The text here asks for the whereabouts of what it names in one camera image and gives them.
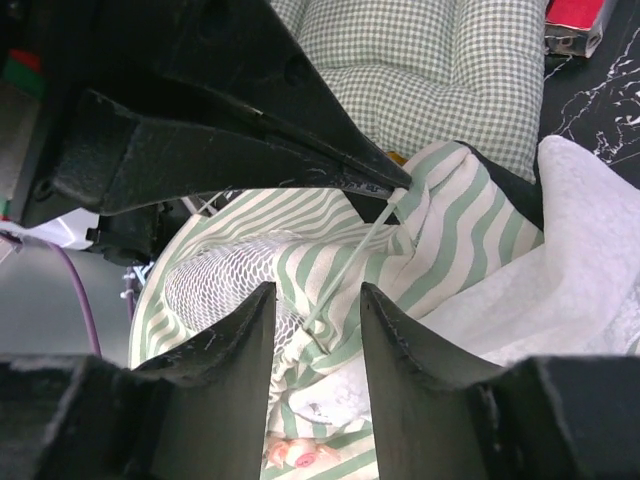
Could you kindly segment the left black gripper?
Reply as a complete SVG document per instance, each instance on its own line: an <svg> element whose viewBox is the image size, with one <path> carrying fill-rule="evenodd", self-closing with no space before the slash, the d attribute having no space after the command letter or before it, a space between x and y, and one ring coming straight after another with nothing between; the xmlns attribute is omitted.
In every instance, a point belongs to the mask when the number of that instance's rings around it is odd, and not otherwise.
<svg viewBox="0 0 640 480"><path fill-rule="evenodd" d="M105 216L75 205L51 184L81 96L94 91L154 118L271 138L194 89L162 77L165 41L157 1L5 1L1 5L1 197L9 229L112 262L146 261L158 249L152 204Z"/></svg>

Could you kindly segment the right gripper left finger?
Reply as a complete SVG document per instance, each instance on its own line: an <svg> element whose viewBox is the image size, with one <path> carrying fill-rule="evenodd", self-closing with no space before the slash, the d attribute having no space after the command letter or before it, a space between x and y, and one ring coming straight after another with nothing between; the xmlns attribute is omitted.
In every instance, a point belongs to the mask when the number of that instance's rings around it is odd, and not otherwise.
<svg viewBox="0 0 640 480"><path fill-rule="evenodd" d="M95 356L1 358L5 479L256 479L276 289L136 369Z"/></svg>

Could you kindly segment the striped green pet tent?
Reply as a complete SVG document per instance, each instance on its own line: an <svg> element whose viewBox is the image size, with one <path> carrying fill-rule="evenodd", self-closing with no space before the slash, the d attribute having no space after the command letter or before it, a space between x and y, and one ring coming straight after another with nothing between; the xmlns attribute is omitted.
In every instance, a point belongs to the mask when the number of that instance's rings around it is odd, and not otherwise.
<svg viewBox="0 0 640 480"><path fill-rule="evenodd" d="M372 225L335 189L248 190L192 217L138 301L138 366L277 286L265 479L375 479L378 465L359 293L499 365L532 354L639 350L639 192L559 136L538 160L543 223L490 176L478 153L436 142L407 164L396 223L372 238L312 326L303 323Z"/></svg>

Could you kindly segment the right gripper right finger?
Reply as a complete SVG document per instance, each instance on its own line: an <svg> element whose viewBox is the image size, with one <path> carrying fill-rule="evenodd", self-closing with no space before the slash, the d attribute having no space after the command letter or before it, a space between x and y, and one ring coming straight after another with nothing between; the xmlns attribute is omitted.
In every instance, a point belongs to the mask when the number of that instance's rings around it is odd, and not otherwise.
<svg viewBox="0 0 640 480"><path fill-rule="evenodd" d="M383 479L635 479L639 360L536 356L500 367L360 297Z"/></svg>

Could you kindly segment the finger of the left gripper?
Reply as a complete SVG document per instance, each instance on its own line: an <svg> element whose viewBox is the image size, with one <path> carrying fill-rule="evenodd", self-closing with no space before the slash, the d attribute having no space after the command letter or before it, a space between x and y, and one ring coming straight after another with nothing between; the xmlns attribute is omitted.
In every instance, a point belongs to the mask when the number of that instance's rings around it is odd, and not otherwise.
<svg viewBox="0 0 640 480"><path fill-rule="evenodd" d="M374 185L407 188L408 173L354 124L266 1L157 1L162 77L194 89Z"/></svg>
<svg viewBox="0 0 640 480"><path fill-rule="evenodd" d="M139 115L94 91L81 96L51 184L105 216L226 189L335 188L386 199L395 188L288 141Z"/></svg>

